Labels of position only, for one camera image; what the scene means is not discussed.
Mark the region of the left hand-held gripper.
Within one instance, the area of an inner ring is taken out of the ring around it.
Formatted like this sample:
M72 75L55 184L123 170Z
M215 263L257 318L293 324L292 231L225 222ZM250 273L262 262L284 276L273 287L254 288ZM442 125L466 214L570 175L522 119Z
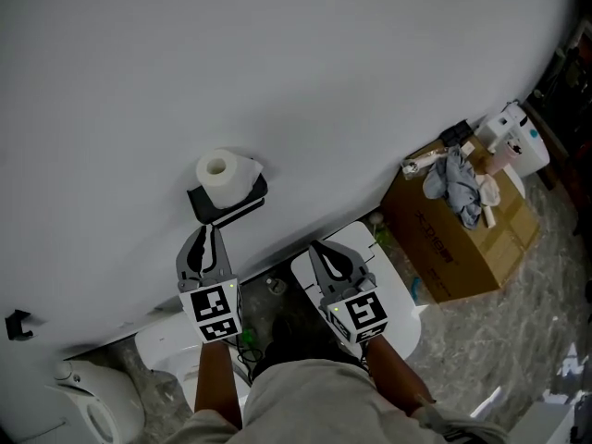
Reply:
M203 343L242 332L242 298L220 229L198 227L185 240L176 259L179 298Z

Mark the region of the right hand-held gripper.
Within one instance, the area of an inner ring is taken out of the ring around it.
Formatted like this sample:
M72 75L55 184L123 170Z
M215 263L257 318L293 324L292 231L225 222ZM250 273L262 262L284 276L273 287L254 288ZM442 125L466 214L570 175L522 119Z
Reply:
M366 274L363 257L331 240L314 240L308 253L323 293L319 309L339 339L345 345L356 345L382 334L389 317L380 301L382 290L375 276ZM352 282L352 286L339 285Z

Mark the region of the white toilet paper roll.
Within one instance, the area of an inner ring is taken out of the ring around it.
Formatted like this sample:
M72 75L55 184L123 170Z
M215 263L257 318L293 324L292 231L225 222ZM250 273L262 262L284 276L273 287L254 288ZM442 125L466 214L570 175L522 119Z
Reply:
M196 178L217 209L230 208L244 201L263 165L249 157L226 149L215 149L200 157L195 168Z

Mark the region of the white flat square toilet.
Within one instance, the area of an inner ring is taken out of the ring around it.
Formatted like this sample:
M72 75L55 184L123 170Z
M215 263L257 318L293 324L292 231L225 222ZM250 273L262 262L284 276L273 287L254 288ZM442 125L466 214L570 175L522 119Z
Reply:
M388 314L386 330L380 335L401 358L408 358L419 343L422 332L421 321L411 294L382 247L374 241L370 230L359 221L351 223L329 236L328 239L354 249L363 257L369 272L375 276L376 283L382 290L380 301ZM339 342L352 355L361 358L363 342L356 345L345 345L339 339L334 327L328 323L325 314L323 312L319 314L329 325Z

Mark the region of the white urinal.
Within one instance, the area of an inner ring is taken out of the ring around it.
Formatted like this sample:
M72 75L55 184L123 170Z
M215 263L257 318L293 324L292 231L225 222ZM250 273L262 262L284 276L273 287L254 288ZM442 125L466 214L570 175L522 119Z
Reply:
M131 444L143 431L140 396L123 372L89 361L63 361L46 387L73 402L98 444Z

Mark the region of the white appliance with blue button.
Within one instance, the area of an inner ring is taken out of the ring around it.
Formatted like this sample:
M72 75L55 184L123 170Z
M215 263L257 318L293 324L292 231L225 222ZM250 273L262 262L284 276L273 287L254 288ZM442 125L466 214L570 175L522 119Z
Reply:
M517 103L508 104L504 115L510 121L510 128L503 140L520 145L521 152L511 161L511 165L523 179L549 163L549 152L531 117Z

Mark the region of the white round brush head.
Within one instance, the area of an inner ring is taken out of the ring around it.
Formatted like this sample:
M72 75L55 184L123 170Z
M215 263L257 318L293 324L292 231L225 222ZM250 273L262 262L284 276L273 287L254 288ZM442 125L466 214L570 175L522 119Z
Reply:
M378 211L375 211L368 216L367 220L369 225L371 226L371 231L375 242L378 244L382 244L384 242L385 237L387 236L387 234L385 233L386 226L383 214Z

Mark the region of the large brown cardboard box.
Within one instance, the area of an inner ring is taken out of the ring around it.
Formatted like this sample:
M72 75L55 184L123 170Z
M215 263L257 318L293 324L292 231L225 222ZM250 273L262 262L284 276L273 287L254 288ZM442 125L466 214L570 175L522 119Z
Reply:
M496 225L481 216L466 228L443 199L430 200L425 175L398 173L380 208L395 240L410 259L436 302L500 290L517 272L536 242L539 224L509 176L495 174L500 203L492 208Z

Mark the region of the white wrapped tube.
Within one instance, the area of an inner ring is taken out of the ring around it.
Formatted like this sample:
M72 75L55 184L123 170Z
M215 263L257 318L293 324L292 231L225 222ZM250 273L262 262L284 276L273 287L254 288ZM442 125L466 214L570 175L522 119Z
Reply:
M421 174L423 170L434 165L439 159L445 158L447 151L430 151L415 158L406 158L401 162L401 173L406 179L412 179Z

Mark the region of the grey crumpled cloth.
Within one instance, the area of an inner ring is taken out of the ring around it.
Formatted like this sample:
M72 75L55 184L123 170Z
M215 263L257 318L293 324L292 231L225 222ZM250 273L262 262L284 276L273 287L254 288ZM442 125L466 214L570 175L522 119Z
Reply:
M427 199L445 200L466 228L476 228L482 212L481 195L474 168L459 145L451 146L430 167L423 192Z

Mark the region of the cream crumpled cloth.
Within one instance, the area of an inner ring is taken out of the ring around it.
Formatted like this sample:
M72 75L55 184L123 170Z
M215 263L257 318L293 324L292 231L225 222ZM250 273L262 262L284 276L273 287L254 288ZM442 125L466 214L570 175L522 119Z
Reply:
M476 175L481 204L484 206L497 206L500 204L500 188L497 181L489 174Z

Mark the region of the black metal holder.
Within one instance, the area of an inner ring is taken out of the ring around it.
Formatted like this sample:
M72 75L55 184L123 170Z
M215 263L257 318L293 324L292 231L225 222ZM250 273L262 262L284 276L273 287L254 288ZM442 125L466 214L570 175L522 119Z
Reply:
M462 146L473 134L474 131L471 126L466 120L462 120L443 130L438 138L443 142L445 147Z

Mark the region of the white plastic box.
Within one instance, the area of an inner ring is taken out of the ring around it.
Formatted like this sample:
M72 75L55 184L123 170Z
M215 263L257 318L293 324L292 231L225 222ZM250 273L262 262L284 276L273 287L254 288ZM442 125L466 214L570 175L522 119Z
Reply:
M516 120L507 111L483 121L476 129L475 136L486 148L495 147L514 127Z

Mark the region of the dark metal shelf rack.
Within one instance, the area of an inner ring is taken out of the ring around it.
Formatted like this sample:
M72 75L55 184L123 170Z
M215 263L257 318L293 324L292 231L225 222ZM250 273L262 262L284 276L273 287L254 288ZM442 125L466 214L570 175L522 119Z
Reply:
M573 202L573 234L592 242L592 14L555 49L543 76L524 101L542 130L550 165L539 171L548 188L561 183Z

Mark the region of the black wall paper holder shelf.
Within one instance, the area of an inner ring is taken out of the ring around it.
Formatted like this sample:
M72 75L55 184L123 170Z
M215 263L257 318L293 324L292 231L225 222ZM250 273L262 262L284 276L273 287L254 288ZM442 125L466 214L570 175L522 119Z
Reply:
M268 187L262 171L248 197L244 201L224 209L214 207L199 182L197 188L187 191L187 193L193 212L201 224L223 228L263 206Z

